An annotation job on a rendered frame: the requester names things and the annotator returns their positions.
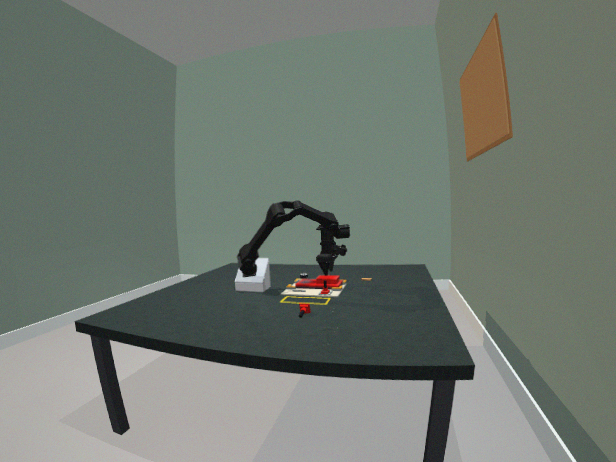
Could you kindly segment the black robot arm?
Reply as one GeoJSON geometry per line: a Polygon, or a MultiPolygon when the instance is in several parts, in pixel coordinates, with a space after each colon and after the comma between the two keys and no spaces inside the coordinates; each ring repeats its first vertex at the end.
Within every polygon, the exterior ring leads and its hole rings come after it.
{"type": "MultiPolygon", "coordinates": [[[[282,201],[270,205],[266,219],[258,229],[256,235],[249,244],[245,244],[237,255],[238,264],[243,277],[256,276],[257,265],[256,260],[259,258],[259,247],[271,233],[271,231],[280,226],[283,222],[290,221],[297,215],[302,215],[313,221],[320,223],[316,230],[321,230],[321,240],[334,240],[350,237],[349,224],[339,225],[335,215],[330,212],[321,212],[299,200],[282,201]],[[284,208],[293,209],[289,213],[285,213],[284,208]]],[[[347,252],[346,245],[338,246],[333,243],[331,254],[337,253],[345,256],[347,252]]]]}

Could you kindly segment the cream flat base plate with orange corner posts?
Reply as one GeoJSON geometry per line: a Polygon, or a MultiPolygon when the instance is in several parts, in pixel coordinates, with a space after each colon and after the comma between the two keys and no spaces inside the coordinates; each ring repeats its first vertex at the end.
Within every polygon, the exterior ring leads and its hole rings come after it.
{"type": "Polygon", "coordinates": [[[346,285],[346,280],[343,280],[343,284],[340,287],[332,287],[329,294],[321,294],[323,289],[306,289],[306,288],[296,288],[295,284],[300,282],[302,279],[297,279],[294,281],[294,284],[288,284],[286,286],[286,290],[283,291],[280,295],[296,295],[296,296],[320,296],[320,297],[338,297],[343,288],[346,285]]]}

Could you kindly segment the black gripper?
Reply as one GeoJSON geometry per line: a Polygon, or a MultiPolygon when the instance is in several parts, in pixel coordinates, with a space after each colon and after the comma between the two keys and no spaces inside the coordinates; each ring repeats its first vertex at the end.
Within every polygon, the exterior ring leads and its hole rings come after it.
{"type": "Polygon", "coordinates": [[[339,255],[337,253],[331,254],[333,243],[335,244],[334,240],[321,240],[320,245],[322,251],[316,257],[316,261],[320,265],[325,276],[328,276],[328,269],[330,272],[333,271],[334,261],[339,255]]]}

